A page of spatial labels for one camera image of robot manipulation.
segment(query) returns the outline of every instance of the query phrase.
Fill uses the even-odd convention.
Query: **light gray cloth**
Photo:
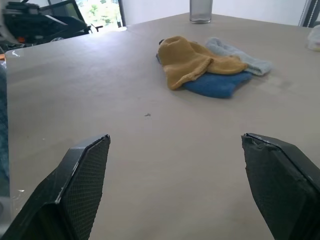
[[[219,56],[238,56],[242,62],[248,64],[246,71],[253,73],[254,75],[262,76],[270,72],[272,69],[272,63],[270,61],[264,61],[249,56],[236,47],[223,43],[219,38],[209,38],[205,46],[211,52]]]

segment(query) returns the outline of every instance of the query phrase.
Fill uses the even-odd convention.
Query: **yellow cloth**
[[[196,80],[205,72],[231,75],[248,67],[237,56],[215,55],[204,46],[182,36],[164,40],[159,46],[158,56],[171,90]]]

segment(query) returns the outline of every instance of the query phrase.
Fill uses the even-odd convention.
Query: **towel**
[[[243,71],[234,75],[219,75],[206,72],[195,81],[188,81],[182,86],[196,94],[211,98],[231,98],[236,88],[252,78],[252,74]]]
[[[218,56],[204,46],[174,36],[160,42],[158,57],[166,74],[169,89],[194,81],[205,72],[231,75],[248,67],[237,56]]]
[[[238,56],[242,62],[248,64],[248,68],[246,69],[246,71],[253,73],[254,75],[262,76],[270,72],[272,69],[271,62],[249,56],[236,47],[223,43],[219,38],[209,38],[205,46],[212,53],[220,56]]]

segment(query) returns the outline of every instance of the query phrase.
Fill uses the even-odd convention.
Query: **plastic bag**
[[[308,36],[308,49],[320,52],[320,25],[315,26]]]

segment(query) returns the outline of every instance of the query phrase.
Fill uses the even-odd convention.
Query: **table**
[[[241,135],[297,145],[320,166],[320,54],[309,28],[182,14],[9,52],[11,195],[16,215],[67,149],[107,133],[103,196],[90,239],[272,240],[252,198]],[[274,70],[232,99],[171,91],[158,42],[218,37]]]

